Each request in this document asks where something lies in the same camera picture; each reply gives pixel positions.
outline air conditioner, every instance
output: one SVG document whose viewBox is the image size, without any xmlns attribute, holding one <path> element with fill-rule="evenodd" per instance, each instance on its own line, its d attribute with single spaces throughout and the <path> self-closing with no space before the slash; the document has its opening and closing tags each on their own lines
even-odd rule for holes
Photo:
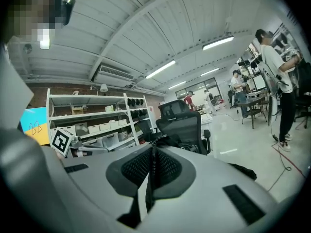
<svg viewBox="0 0 311 233">
<path fill-rule="evenodd" d="M 100 66 L 94 78 L 95 83 L 105 83 L 106 85 L 125 87 L 133 83 L 133 76 L 113 67 Z"/>
</svg>

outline computer monitor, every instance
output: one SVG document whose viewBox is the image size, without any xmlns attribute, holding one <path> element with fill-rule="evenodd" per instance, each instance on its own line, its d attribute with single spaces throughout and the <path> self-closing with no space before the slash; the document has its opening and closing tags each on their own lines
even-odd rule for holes
<svg viewBox="0 0 311 233">
<path fill-rule="evenodd" d="M 254 80 L 254 83 L 255 83 L 257 90 L 261 90 L 263 88 L 266 88 L 266 84 L 265 84 L 264 79 L 261 75 L 254 77 L 253 80 Z"/>
</svg>

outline red shirt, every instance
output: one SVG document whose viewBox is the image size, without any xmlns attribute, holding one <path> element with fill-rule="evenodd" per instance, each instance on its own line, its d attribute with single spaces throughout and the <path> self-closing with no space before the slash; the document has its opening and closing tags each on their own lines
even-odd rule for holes
<svg viewBox="0 0 311 233">
<path fill-rule="evenodd" d="M 190 105 L 191 106 L 191 108 L 190 108 L 190 110 L 191 111 L 193 111 L 193 107 L 192 107 L 192 99 L 191 99 L 191 97 L 190 96 L 186 96 L 185 98 L 184 98 L 184 102 L 186 103 L 186 104 L 188 104 L 188 105 Z"/>
</svg>

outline black pants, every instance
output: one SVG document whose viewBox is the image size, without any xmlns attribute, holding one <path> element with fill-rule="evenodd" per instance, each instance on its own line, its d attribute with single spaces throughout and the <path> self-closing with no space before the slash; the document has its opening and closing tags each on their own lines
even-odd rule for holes
<svg viewBox="0 0 311 233">
<path fill-rule="evenodd" d="M 279 89 L 278 93 L 280 94 L 282 109 L 279 140 L 280 142 L 283 142 L 285 140 L 285 135 L 289 132 L 293 125 L 296 104 L 293 91 L 291 93 L 282 93 L 282 91 Z"/>
</svg>

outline man in white t-shirt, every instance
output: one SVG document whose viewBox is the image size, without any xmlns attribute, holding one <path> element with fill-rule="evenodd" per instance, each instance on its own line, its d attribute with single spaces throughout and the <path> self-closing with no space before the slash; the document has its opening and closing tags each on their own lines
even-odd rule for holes
<svg viewBox="0 0 311 233">
<path fill-rule="evenodd" d="M 292 127 L 295 118 L 295 99 L 293 92 L 293 85 L 290 77 L 286 71 L 293 68 L 300 61 L 300 56 L 295 55 L 291 60 L 284 62 L 281 56 L 270 46 L 272 36 L 262 29 L 256 31 L 255 37 L 261 44 L 261 56 L 263 62 L 270 68 L 272 73 L 281 77 L 280 82 L 277 83 L 278 93 L 281 101 L 281 123 L 279 146 L 282 149 L 290 149 L 287 141 L 292 140 L 289 131 Z"/>
<path fill-rule="evenodd" d="M 241 83 L 239 83 L 237 77 L 239 76 L 239 73 L 237 70 L 233 71 L 233 77 L 231 79 L 231 85 L 236 89 L 235 92 L 235 96 L 237 98 L 237 100 L 241 103 L 245 103 L 246 102 L 246 97 L 245 97 L 245 93 L 243 92 L 243 85 Z M 247 107 L 242 107 L 241 106 L 241 111 L 242 111 L 242 117 L 247 118 L 248 114 L 247 114 Z"/>
</svg>

